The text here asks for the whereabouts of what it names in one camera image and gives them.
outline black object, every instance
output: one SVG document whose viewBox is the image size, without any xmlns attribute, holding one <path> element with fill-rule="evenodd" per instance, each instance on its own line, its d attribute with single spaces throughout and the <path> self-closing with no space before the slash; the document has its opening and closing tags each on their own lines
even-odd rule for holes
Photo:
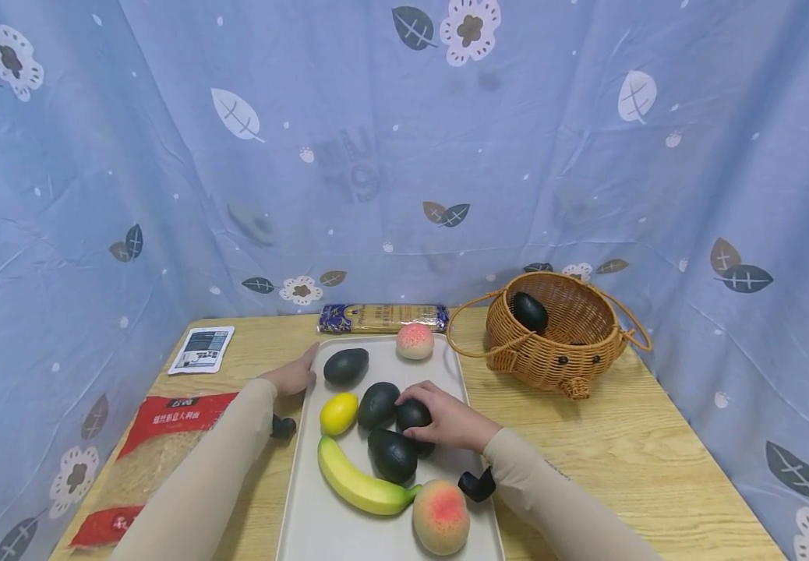
<svg viewBox="0 0 809 561">
<path fill-rule="evenodd" d="M 432 421 L 433 416 L 429 414 L 429 409 L 414 397 L 395 408 L 395 426 L 399 432 L 404 432 L 412 426 L 427 426 Z M 436 449 L 436 445 L 433 443 L 422 443 L 417 439 L 411 440 L 417 448 L 417 455 L 421 458 L 429 458 L 429 455 Z"/>
<path fill-rule="evenodd" d="M 272 427 L 272 432 L 270 432 L 271 438 L 276 439 L 290 439 L 295 434 L 295 420 L 293 418 L 286 418 L 281 419 L 274 415 L 274 419 L 270 422 Z"/>
<path fill-rule="evenodd" d="M 480 478 L 469 471 L 465 471 L 461 478 L 457 480 L 457 486 L 464 495 L 468 496 L 474 503 L 481 503 L 492 496 L 495 492 L 495 480 L 492 479 L 492 468 L 487 467 Z"/>
<path fill-rule="evenodd" d="M 350 386 L 367 372 L 370 354 L 363 348 L 340 350 L 323 365 L 323 377 L 335 386 Z"/>
<path fill-rule="evenodd" d="M 417 471 L 414 441 L 387 429 L 374 429 L 367 437 L 367 448 L 380 475 L 400 485 Z"/>
<path fill-rule="evenodd" d="M 523 327 L 535 331 L 538 335 L 545 333 L 548 327 L 548 311 L 535 298 L 519 291 L 510 301 L 510 309 L 514 318 Z"/>
<path fill-rule="evenodd" d="M 389 382 L 377 382 L 364 392 L 358 406 L 358 426 L 373 431 L 395 417 L 395 400 L 401 395 L 397 386 Z"/>
</svg>

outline wicker basket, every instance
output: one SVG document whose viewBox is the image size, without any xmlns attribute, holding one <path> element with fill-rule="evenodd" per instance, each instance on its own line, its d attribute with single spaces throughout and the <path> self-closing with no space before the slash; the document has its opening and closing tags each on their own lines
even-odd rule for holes
<svg viewBox="0 0 809 561">
<path fill-rule="evenodd" d="M 510 307 L 512 294 L 517 291 L 531 295 L 547 309 L 544 335 L 517 323 Z M 459 348 L 451 340 L 457 315 L 489 298 L 494 298 L 486 318 L 490 349 L 471 353 Z M 609 300 L 627 314 L 637 330 L 621 329 Z M 635 338 L 636 333 L 645 337 L 644 344 Z M 588 398 L 593 380 L 610 368 L 627 342 L 643 351 L 652 349 L 648 332 L 613 296 L 575 277 L 547 271 L 521 275 L 499 291 L 466 302 L 451 314 L 446 337 L 458 354 L 485 357 L 489 370 L 510 372 L 540 390 L 558 389 L 571 400 Z"/>
</svg>

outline peach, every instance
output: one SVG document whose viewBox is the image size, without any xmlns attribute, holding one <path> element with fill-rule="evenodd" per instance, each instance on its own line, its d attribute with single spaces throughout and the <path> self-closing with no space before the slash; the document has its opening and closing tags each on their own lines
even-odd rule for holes
<svg viewBox="0 0 809 561">
<path fill-rule="evenodd" d="M 395 347 L 398 354 L 411 360 L 423 360 L 433 353 L 433 332 L 422 323 L 409 323 L 398 331 Z"/>
<path fill-rule="evenodd" d="M 456 485 L 433 479 L 414 501 L 414 529 L 423 547 L 437 556 L 460 551 L 470 531 L 470 513 Z"/>
</svg>

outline hand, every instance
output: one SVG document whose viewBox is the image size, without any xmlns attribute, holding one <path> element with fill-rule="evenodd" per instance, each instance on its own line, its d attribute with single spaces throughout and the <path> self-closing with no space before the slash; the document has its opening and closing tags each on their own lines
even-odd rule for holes
<svg viewBox="0 0 809 561">
<path fill-rule="evenodd" d="M 492 437 L 501 430 L 501 426 L 492 419 L 440 390 L 429 380 L 403 391 L 395 405 L 401 405 L 409 398 L 421 401 L 433 416 L 433 423 L 405 430 L 404 435 L 409 438 L 482 454 Z"/>
<path fill-rule="evenodd" d="M 267 379 L 273 383 L 277 389 L 277 396 L 292 396 L 308 388 L 316 379 L 316 374 L 311 372 L 311 361 L 317 354 L 317 343 L 305 351 L 305 354 L 283 365 L 276 370 L 265 372 L 259 378 Z"/>
</svg>

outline sleeve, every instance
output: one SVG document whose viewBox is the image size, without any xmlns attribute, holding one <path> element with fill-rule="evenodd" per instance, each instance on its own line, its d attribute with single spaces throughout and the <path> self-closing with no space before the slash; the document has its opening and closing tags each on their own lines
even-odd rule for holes
<svg viewBox="0 0 809 561">
<path fill-rule="evenodd" d="M 119 542 L 111 561 L 210 561 L 246 473 L 272 430 L 277 389 L 253 379 L 168 476 Z"/>
<path fill-rule="evenodd" d="M 657 551 L 616 514 L 549 464 L 509 429 L 482 453 L 497 492 L 523 520 L 539 529 L 563 561 L 649 561 Z"/>
</svg>

